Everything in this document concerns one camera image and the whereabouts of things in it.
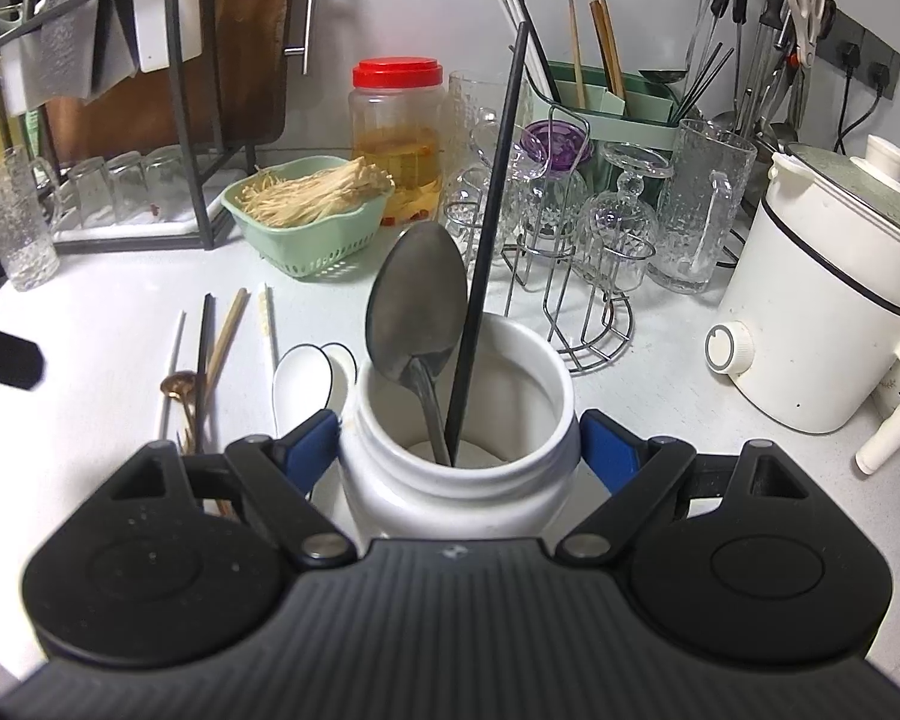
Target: wooden cutting board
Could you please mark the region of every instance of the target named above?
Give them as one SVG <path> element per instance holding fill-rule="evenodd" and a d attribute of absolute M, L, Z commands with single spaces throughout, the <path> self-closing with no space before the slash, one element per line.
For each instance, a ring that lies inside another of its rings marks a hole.
<path fill-rule="evenodd" d="M 226 143 L 270 143 L 283 132 L 288 2 L 216 0 Z M 184 88 L 195 143 L 213 140 L 208 56 L 204 46 L 201 55 L 184 63 Z M 64 164 L 134 149 L 146 153 L 179 142 L 167 70 L 138 73 L 93 103 L 75 98 L 50 100 L 47 113 L 53 144 Z"/>

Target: white table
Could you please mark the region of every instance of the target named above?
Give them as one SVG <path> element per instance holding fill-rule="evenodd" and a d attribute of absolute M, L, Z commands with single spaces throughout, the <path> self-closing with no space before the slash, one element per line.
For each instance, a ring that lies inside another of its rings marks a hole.
<path fill-rule="evenodd" d="M 237 239 L 212 252 L 67 257 L 39 289 L 0 291 L 0 330 L 36 341 L 47 360 L 35 391 L 0 386 L 0 663 L 8 671 L 23 677 L 42 662 L 19 597 L 26 560 L 155 435 L 157 387 L 178 312 L 187 312 L 180 365 L 195 367 L 204 293 L 216 295 L 218 328 L 238 288 L 252 291 L 266 281 L 274 288 L 281 351 L 302 341 L 342 341 L 360 360 L 367 295 L 390 241 L 378 236 L 346 268 L 312 281 L 293 281 Z M 774 423 L 730 381 L 712 375 L 701 345 L 726 278 L 721 274 L 700 298 L 667 293 L 647 280 L 634 295 L 636 329 L 626 353 L 575 380 L 578 413 L 597 407 L 637 435 L 678 436 L 710 453 L 736 454 L 752 437 L 779 443 L 890 562 L 893 602 L 870 657 L 900 683 L 900 452 L 864 479 L 852 455 L 878 424 L 871 404 L 835 434 L 806 436 Z M 505 285 L 504 269 L 494 269 L 487 309 L 501 311 Z M 579 290 L 568 293 L 567 317 L 581 300 Z M 539 295 L 516 295 L 511 316 L 539 326 Z M 218 383 L 211 446 L 272 433 L 263 371 L 251 303 Z M 586 506 L 599 500 L 594 494 Z"/>

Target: black outlet panel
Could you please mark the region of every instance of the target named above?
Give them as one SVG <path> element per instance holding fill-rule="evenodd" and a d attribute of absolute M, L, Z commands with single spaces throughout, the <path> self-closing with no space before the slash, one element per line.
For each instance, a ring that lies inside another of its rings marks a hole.
<path fill-rule="evenodd" d="M 853 77 L 861 84 L 876 90 L 876 84 L 869 72 L 869 68 L 874 62 L 890 68 L 890 83 L 883 90 L 883 95 L 888 100 L 892 100 L 896 81 L 900 78 L 899 52 L 893 50 L 865 26 L 855 22 L 844 11 L 838 9 L 830 34 L 827 35 L 826 40 L 821 40 L 817 45 L 817 57 L 842 71 L 844 67 L 840 52 L 846 43 L 855 43 L 860 47 L 860 66 L 853 73 Z"/>

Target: gold spoon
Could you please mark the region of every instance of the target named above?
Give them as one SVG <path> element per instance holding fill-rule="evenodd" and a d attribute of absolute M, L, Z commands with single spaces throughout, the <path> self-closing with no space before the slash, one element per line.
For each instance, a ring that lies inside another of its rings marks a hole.
<path fill-rule="evenodd" d="M 178 370 L 160 382 L 160 391 L 183 406 L 190 435 L 197 435 L 194 419 L 194 399 L 197 396 L 197 375 L 192 370 Z"/>

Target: plastic jar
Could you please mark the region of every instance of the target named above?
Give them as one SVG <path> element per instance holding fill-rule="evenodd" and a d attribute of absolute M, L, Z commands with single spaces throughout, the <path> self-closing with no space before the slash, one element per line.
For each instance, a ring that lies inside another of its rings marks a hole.
<path fill-rule="evenodd" d="M 451 360 L 437 378 L 444 407 L 454 368 Z M 340 437 L 346 514 L 358 541 L 540 536 L 580 460 L 573 385 L 557 352 L 518 322 L 485 314 L 458 464 L 424 457 L 432 454 L 418 399 L 365 362 Z"/>
<path fill-rule="evenodd" d="M 394 179 L 384 224 L 434 218 L 440 192 L 439 117 L 445 92 L 435 59 L 364 59 L 353 69 L 353 156 Z"/>

